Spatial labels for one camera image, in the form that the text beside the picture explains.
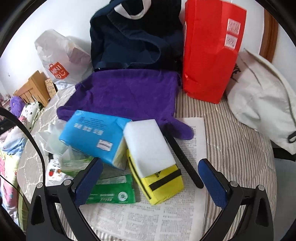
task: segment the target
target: purple cloth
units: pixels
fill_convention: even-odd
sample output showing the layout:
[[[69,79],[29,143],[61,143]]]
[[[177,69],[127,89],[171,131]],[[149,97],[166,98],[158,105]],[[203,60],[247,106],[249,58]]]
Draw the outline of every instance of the purple cloth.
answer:
[[[155,119],[176,138],[193,138],[192,129],[175,119],[179,92],[177,72],[150,69],[117,69],[95,72],[75,86],[76,92],[57,109],[68,121],[76,110],[114,115],[133,121]]]
[[[14,114],[17,118],[20,117],[25,103],[19,96],[13,96],[10,99],[10,113]]]

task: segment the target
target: miniso bag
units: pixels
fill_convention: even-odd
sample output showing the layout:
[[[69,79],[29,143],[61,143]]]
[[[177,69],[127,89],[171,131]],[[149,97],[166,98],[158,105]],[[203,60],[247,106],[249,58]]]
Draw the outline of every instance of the miniso bag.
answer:
[[[47,74],[62,89],[78,84],[93,72],[90,55],[53,29],[42,33],[35,47]]]
[[[296,154],[296,94],[269,61],[247,50],[240,53],[226,94],[240,122]]]
[[[220,102],[241,46],[246,14],[220,0],[186,2],[183,89],[188,96]]]

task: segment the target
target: white sponge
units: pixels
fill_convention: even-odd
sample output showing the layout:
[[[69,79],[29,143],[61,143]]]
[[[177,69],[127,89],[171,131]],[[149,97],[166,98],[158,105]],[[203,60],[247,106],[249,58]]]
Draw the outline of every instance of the white sponge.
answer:
[[[123,134],[140,178],[176,164],[155,120],[129,122]]]

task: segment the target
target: paper bag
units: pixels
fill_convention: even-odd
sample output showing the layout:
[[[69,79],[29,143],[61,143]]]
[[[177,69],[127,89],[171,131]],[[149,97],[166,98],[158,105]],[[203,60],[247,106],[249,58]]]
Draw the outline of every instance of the paper bag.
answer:
[[[186,2],[183,89],[188,96],[219,103],[235,66],[246,14],[220,0]]]

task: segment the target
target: white fabric bag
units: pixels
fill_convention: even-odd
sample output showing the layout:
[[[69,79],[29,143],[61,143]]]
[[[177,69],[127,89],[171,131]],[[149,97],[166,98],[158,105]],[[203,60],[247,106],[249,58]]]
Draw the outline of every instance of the white fabric bag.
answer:
[[[35,47],[49,77],[63,86],[58,89],[75,85],[93,72],[91,56],[53,29],[41,34]]]
[[[239,53],[226,94],[240,122],[296,153],[296,94],[269,61],[247,50]]]

